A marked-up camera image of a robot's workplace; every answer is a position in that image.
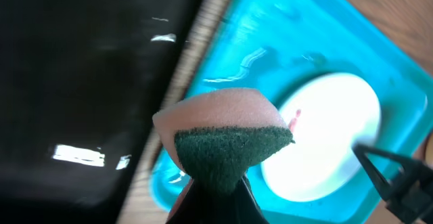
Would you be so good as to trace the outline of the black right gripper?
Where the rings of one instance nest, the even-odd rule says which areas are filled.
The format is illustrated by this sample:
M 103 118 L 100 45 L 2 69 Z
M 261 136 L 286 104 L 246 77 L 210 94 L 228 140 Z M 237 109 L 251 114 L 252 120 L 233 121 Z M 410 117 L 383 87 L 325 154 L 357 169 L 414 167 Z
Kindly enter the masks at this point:
M 357 143 L 353 153 L 386 209 L 401 223 L 432 224 L 432 169 L 420 160 Z

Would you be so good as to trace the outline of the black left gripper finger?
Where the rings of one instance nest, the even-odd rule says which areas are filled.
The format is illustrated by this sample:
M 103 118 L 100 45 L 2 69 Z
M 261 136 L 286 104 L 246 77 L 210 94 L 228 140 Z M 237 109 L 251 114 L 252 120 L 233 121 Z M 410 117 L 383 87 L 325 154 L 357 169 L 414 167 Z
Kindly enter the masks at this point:
M 247 177 L 228 196 L 218 197 L 191 181 L 170 211 L 167 224 L 268 224 Z

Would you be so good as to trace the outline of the green pink sponge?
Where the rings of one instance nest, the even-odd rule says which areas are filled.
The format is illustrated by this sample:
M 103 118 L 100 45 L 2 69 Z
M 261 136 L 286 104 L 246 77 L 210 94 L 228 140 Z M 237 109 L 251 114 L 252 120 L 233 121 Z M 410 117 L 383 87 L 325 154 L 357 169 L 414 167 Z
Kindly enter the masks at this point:
M 227 195 L 247 169 L 294 142 L 276 107 L 258 90 L 220 89 L 153 115 L 173 162 L 204 189 Z

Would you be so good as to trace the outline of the light blue plate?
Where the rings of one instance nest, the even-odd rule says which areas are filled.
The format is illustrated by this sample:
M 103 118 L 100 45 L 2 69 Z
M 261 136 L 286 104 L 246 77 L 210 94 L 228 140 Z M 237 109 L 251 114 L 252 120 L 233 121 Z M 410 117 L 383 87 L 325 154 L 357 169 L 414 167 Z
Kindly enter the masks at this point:
M 261 164 L 269 189 L 285 200 L 309 202 L 347 183 L 360 164 L 355 143 L 375 143 L 382 119 L 379 99 L 361 77 L 319 76 L 279 107 L 294 142 Z

